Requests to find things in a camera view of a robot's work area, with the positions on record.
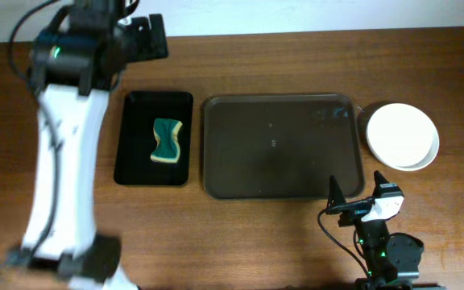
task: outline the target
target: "black tray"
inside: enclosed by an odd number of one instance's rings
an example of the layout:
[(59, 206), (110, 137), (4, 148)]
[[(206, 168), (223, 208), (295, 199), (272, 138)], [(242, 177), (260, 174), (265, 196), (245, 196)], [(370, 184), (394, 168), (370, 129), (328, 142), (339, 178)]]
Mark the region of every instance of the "black tray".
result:
[[(153, 135), (156, 118), (182, 122), (178, 134), (180, 160), (177, 164), (151, 161), (157, 142)], [(189, 152), (193, 96), (186, 92), (132, 92), (122, 113), (114, 180), (123, 185), (184, 185), (189, 178)]]
[(323, 199), (335, 175), (364, 190), (354, 108), (339, 94), (216, 97), (205, 106), (204, 184), (217, 199)]

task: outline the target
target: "wooden tabletop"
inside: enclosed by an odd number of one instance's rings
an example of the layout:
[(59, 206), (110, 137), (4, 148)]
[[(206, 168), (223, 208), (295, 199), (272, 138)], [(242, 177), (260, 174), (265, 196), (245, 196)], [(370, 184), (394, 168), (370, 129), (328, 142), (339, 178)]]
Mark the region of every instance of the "wooden tabletop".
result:
[[(201, 104), (249, 93), (343, 93), (360, 108), (403, 102), (439, 130), (436, 160), (418, 172), (390, 169), (362, 147), (367, 179), (379, 169), (404, 190), (388, 227), (425, 243), (421, 283), (464, 289), (464, 28), (335, 31), (171, 38), (171, 55), (130, 65), (110, 101), (97, 155), (99, 230), (122, 236), (122, 263), (145, 288), (285, 288), (353, 283), (357, 263), (319, 229), (325, 201), (215, 201), (201, 183)], [(24, 65), (28, 46), (17, 47)], [(35, 107), (0, 44), (0, 261), (20, 241), (33, 198)], [(191, 168), (183, 188), (124, 187), (113, 179), (124, 96), (131, 90), (194, 96)], [(339, 229), (352, 246), (353, 228)]]

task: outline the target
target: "sponge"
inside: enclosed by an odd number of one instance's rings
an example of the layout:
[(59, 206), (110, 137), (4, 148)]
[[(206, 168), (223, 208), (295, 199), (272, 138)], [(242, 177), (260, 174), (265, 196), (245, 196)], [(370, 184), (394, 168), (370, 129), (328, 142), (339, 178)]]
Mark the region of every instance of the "sponge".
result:
[(153, 124), (153, 134), (157, 140), (157, 148), (151, 153), (151, 161), (175, 164), (180, 158), (178, 132), (182, 122), (157, 118)]

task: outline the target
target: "small black tray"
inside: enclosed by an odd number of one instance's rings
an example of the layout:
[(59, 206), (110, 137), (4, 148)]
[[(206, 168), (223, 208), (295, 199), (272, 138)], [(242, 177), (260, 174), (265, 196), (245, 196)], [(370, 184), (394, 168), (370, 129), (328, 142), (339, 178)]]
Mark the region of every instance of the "small black tray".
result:
[[(177, 164), (151, 161), (156, 149), (153, 123), (157, 118), (182, 122)], [(182, 186), (189, 178), (193, 96), (186, 92), (132, 92), (125, 100), (114, 180), (122, 185)]]
[(340, 94), (215, 97), (205, 105), (204, 184), (217, 199), (325, 199), (364, 190), (354, 108)]

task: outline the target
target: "white background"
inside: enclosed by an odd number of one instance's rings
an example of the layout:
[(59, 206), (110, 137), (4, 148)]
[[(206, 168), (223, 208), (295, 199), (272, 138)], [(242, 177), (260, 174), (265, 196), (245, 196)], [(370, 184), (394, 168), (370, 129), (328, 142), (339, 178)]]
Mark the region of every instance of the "white background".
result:
[[(0, 0), (0, 41), (43, 1)], [(32, 39), (60, 5), (34, 16), (18, 39)], [(151, 13), (163, 14), (168, 36), (464, 26), (464, 0), (142, 0), (135, 15)]]

